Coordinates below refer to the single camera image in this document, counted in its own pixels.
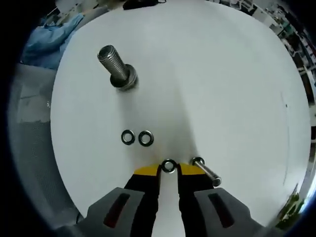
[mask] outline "white table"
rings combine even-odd
[[[97,59],[108,44],[135,67],[136,90],[111,86]],[[125,129],[149,130],[155,141],[126,146]],[[117,9],[78,30],[57,72],[51,134],[83,216],[134,169],[201,156],[263,225],[303,181],[311,137],[304,87],[281,41],[250,16],[205,1]],[[153,236],[184,236],[176,179],[162,175]]]

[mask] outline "washer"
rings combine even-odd
[[[168,169],[165,167],[166,164],[171,163],[172,164],[172,168]],[[172,159],[165,159],[162,164],[161,164],[161,168],[165,173],[171,174],[173,173],[176,169],[177,169],[177,162],[175,162]]]
[[[126,139],[125,139],[125,135],[126,134],[130,134],[131,136],[132,136],[132,138],[130,139],[130,141],[126,141]],[[133,144],[134,142],[135,142],[135,134],[134,134],[134,132],[132,131],[132,130],[129,130],[129,129],[127,129],[127,130],[124,130],[123,132],[122,132],[122,135],[120,136],[120,139],[122,140],[122,142],[125,144],[125,145],[131,145],[131,144]]]
[[[148,135],[150,137],[149,142],[144,142],[143,141],[143,136]],[[140,145],[144,146],[144,147],[148,147],[150,146],[152,143],[154,143],[154,136],[150,131],[142,131],[139,135],[138,135],[138,141],[140,143]]]

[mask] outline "blue cloth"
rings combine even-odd
[[[63,26],[36,27],[25,45],[21,63],[56,70],[75,27],[83,18],[80,13]]]

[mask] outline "black object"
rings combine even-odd
[[[130,139],[130,141],[126,141],[126,139],[125,139],[125,135],[126,134],[129,134],[129,135],[131,135],[131,139]],[[125,144],[125,145],[131,145],[131,144],[133,144],[134,142],[135,142],[135,134],[133,133],[133,131],[131,131],[131,130],[124,130],[123,132],[122,132],[122,135],[120,136],[120,139],[122,140],[122,142]]]
[[[130,10],[146,6],[156,6],[158,3],[158,0],[128,0],[124,3],[123,9]]]
[[[145,135],[148,135],[150,137],[150,140],[147,143],[143,142],[143,136],[145,136]],[[154,136],[153,136],[153,134],[150,131],[142,131],[138,135],[138,141],[139,141],[140,145],[142,145],[143,147],[148,147],[152,143],[154,143]]]
[[[156,176],[133,174],[125,189],[144,192],[132,224],[130,237],[151,237],[158,211],[161,165]]]
[[[285,17],[300,33],[306,29],[310,41],[316,44],[316,31],[314,20],[314,1],[310,0],[284,0],[293,14],[287,14]]]
[[[179,210],[186,237],[204,237],[205,221],[194,192],[213,189],[212,181],[206,174],[185,175],[177,164]]]

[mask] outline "metal pin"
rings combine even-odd
[[[214,173],[205,165],[203,158],[193,157],[190,163],[202,169],[205,172],[205,174],[212,180],[214,187],[218,187],[222,183],[222,178],[219,177],[216,173]]]

